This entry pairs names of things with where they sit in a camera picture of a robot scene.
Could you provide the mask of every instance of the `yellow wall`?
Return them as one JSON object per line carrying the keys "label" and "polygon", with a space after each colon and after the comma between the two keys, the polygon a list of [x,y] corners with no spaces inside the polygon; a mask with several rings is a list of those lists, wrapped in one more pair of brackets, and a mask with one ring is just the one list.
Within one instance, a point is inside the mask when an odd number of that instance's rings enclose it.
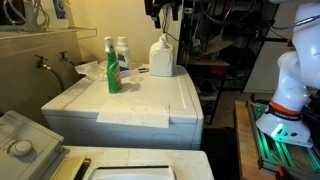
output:
{"label": "yellow wall", "polygon": [[[71,5],[72,19],[78,27],[92,27],[86,19],[97,26],[97,36],[79,40],[81,55],[84,61],[105,60],[103,38],[118,36],[128,38],[132,63],[148,63],[149,50],[162,34],[154,28],[150,16],[145,14],[144,0],[66,0]],[[169,13],[170,26],[168,32],[177,39],[180,34],[181,11],[179,21],[172,21]],[[90,36],[94,32],[78,32],[78,37]],[[170,44],[175,46],[175,59],[178,43],[169,37]]]}

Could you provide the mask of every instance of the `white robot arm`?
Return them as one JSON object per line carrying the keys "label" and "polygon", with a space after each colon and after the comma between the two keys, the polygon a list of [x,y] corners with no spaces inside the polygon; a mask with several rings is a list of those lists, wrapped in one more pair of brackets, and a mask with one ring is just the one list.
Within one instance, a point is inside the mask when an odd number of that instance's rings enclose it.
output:
{"label": "white robot arm", "polygon": [[[270,0],[272,3],[293,0]],[[320,89],[320,0],[301,0],[292,42],[296,51],[278,60],[278,87],[257,127],[276,141],[312,147],[309,128],[301,121],[308,100],[306,86]]]}

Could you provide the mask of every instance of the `washing machine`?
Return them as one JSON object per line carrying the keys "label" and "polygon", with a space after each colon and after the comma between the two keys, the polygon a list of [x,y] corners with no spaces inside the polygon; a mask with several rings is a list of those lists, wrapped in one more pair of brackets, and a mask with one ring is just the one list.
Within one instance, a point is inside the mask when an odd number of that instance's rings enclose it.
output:
{"label": "washing machine", "polygon": [[[50,129],[65,138],[64,145],[200,149],[203,113],[183,66],[174,67],[172,77],[144,72],[124,77],[121,82],[121,91],[109,94],[107,81],[82,78],[41,108]],[[149,111],[149,115],[136,116],[136,110]],[[104,122],[104,118],[120,116],[122,120],[127,117],[127,122]],[[138,124],[128,124],[139,117],[143,120]]]}
{"label": "washing machine", "polygon": [[62,146],[63,137],[9,111],[0,118],[0,179],[213,180],[202,151]]}

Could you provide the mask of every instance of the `white bottle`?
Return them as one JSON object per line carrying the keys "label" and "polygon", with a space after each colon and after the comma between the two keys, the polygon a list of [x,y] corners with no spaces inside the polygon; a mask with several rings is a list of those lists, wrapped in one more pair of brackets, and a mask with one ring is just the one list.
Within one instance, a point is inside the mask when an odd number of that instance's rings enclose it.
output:
{"label": "white bottle", "polygon": [[120,71],[130,69],[130,50],[126,37],[118,37],[116,53],[119,61]]}
{"label": "white bottle", "polygon": [[[41,1],[43,10],[48,13],[50,18],[49,28],[68,28],[69,20],[64,10],[63,0],[45,0]],[[38,23],[44,21],[44,15],[39,12]]]}
{"label": "white bottle", "polygon": [[151,46],[149,66],[150,75],[164,77],[173,75],[173,46],[167,43],[165,34]]}

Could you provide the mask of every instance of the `machine lid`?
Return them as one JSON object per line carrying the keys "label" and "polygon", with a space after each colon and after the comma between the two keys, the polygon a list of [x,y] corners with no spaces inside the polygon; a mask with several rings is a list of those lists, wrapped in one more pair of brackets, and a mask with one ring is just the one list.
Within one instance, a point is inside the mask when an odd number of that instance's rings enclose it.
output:
{"label": "machine lid", "polygon": [[173,77],[151,76],[146,72],[121,81],[122,90],[109,94],[107,81],[83,78],[45,104],[42,112],[45,116],[97,118],[108,99],[119,97],[150,105],[168,105],[170,123],[196,124],[198,119],[203,119],[195,87],[182,66],[174,68]]}
{"label": "machine lid", "polygon": [[39,179],[63,148],[63,137],[9,111],[0,118],[1,179]]}

